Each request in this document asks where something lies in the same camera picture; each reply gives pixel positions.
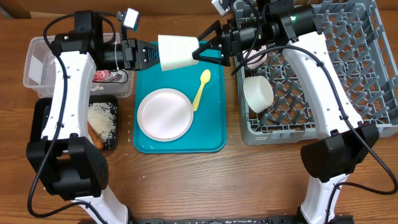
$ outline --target blue tray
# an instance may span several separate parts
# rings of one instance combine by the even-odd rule
[[[203,55],[221,57],[215,50],[207,50]],[[199,108],[193,114],[190,129],[179,139],[158,142],[148,138],[137,123],[137,110],[141,101],[149,93],[172,88],[181,91],[192,102],[200,86],[200,75],[206,69],[211,79],[205,85]],[[162,72],[160,64],[137,72],[136,108],[133,142],[136,149],[144,153],[177,152],[217,152],[227,140],[224,68],[212,63],[199,62],[198,65]]]

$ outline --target black tray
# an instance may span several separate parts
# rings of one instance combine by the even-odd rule
[[[40,141],[42,131],[49,118],[51,102],[52,98],[42,98],[36,102],[35,111],[33,114],[32,129],[30,131],[31,142]],[[114,95],[90,96],[89,103],[90,104],[111,103],[113,108],[115,108],[111,109],[111,114],[114,115],[113,123],[116,128],[115,131],[111,133],[112,137],[108,141],[104,142],[105,144],[104,150],[116,149],[118,142],[118,119],[119,119],[118,99]]]

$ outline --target wooden tabletop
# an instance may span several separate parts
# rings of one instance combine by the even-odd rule
[[[395,11],[381,12],[395,58],[398,31]],[[143,17],[139,31],[130,37],[157,40],[157,34],[197,36],[219,16]],[[31,38],[41,36],[49,19],[0,22],[0,223],[76,223],[89,216],[71,208],[46,219],[32,218],[26,207],[35,172],[25,156],[36,92],[22,84],[25,56]],[[72,29],[72,20],[51,28],[50,35]],[[134,92],[119,99],[119,142],[106,153],[109,185],[136,218],[248,218],[295,214],[307,190],[308,174],[297,144],[247,146],[241,140],[236,78],[225,70],[228,142],[214,154],[143,154],[132,142]],[[374,150],[398,175],[398,140],[380,139]],[[352,182],[383,190],[391,180],[368,156],[349,178]],[[65,205],[50,196],[40,183],[34,209],[48,212]],[[344,187],[337,214],[354,215],[356,223],[397,223],[398,195],[380,196]]]

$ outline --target wire dish rack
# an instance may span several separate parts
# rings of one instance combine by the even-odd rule
[[[398,72],[375,1],[317,2],[313,7],[323,21],[329,56],[348,98],[365,123],[377,124],[380,137],[392,136],[398,132],[394,93]],[[254,19],[246,3],[237,1],[234,6],[239,22]],[[261,113],[253,112],[243,95],[244,79],[256,75],[265,76],[274,90],[272,106]],[[264,64],[242,68],[237,78],[244,143],[281,144],[317,138],[311,108],[282,54],[270,53]]]

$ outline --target pink plate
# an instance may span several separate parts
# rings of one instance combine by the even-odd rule
[[[156,141],[173,141],[183,136],[193,121],[193,108],[180,91],[164,88],[149,93],[138,107],[142,132]]]

